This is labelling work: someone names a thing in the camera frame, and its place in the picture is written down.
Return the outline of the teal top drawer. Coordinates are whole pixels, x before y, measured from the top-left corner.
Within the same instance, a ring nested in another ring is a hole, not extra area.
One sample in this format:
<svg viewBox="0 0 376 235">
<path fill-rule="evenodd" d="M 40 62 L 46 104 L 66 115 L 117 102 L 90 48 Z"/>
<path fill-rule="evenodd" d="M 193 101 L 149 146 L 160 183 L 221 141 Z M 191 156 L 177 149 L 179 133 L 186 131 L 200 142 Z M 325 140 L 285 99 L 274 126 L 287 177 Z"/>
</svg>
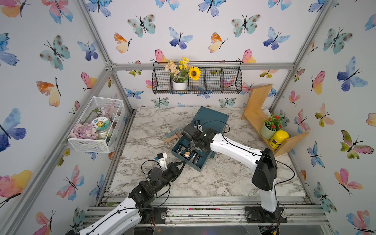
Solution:
<svg viewBox="0 0 376 235">
<path fill-rule="evenodd" d="M 183 154 L 186 151 L 190 151 L 191 157 L 189 159 L 183 157 Z M 178 143 L 173 147 L 171 150 L 171 153 L 173 156 L 178 158 L 181 161 L 187 162 L 189 166 L 194 168 L 195 170 L 201 172 L 202 169 L 204 168 L 205 164 L 209 159 L 214 158 L 215 152 L 210 151 L 210 152 L 204 152 L 204 151 L 199 151 L 199 150 L 193 150 L 189 146 L 189 142 L 182 137 Z"/>
</svg>

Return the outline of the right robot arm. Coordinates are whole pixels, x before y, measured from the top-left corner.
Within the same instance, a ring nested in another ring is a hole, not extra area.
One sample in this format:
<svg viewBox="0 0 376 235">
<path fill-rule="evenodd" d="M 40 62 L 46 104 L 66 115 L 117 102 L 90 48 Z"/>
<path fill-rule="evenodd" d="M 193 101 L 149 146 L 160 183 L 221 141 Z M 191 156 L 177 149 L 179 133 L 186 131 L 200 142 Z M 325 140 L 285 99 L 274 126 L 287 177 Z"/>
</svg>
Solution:
<svg viewBox="0 0 376 235">
<path fill-rule="evenodd" d="M 222 133 L 211 128 L 202 132 L 192 125 L 185 127 L 182 136 L 195 150 L 224 154 L 253 170 L 252 183 L 259 189 L 261 208 L 268 212 L 277 210 L 278 201 L 274 184 L 278 167 L 271 149 L 259 150 L 247 147 L 224 137 Z"/>
</svg>

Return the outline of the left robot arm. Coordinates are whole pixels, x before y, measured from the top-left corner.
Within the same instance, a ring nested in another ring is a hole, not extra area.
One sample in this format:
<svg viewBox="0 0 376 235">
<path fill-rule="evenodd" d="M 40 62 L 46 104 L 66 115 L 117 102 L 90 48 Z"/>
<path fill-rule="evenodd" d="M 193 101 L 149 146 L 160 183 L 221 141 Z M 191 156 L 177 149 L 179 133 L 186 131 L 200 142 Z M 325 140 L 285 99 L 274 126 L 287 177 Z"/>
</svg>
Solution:
<svg viewBox="0 0 376 235">
<path fill-rule="evenodd" d="M 141 181 L 116 208 L 94 224 L 75 232 L 70 229 L 68 235 L 121 235 L 134 228 L 142 221 L 152 218 L 155 209 L 151 203 L 156 194 L 164 187 L 171 186 L 182 173 L 186 162 L 175 162 L 166 169 L 154 167 L 147 173 L 145 181 Z"/>
</svg>

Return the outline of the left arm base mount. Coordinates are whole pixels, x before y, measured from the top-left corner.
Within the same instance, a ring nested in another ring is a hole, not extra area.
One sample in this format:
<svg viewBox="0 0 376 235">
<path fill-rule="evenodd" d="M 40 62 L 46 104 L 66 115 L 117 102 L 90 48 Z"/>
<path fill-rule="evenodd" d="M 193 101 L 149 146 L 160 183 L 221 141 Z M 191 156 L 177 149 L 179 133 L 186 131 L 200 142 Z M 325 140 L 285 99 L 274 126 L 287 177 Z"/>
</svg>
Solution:
<svg viewBox="0 0 376 235">
<path fill-rule="evenodd" d="M 165 224 L 167 218 L 167 209 L 164 207 L 138 208 L 139 215 L 142 217 L 140 224 Z"/>
</svg>

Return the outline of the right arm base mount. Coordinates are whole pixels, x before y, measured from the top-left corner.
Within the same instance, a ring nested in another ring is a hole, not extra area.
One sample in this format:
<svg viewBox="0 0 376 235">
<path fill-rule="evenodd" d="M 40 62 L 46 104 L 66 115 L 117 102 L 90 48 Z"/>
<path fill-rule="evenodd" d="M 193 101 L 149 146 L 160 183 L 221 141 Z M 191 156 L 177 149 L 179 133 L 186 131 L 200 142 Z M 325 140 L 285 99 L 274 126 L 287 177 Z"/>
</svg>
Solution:
<svg viewBox="0 0 376 235">
<path fill-rule="evenodd" d="M 259 206 L 245 207 L 245 218 L 247 223 L 287 223 L 285 207 L 278 204 L 275 212 L 269 212 Z"/>
</svg>

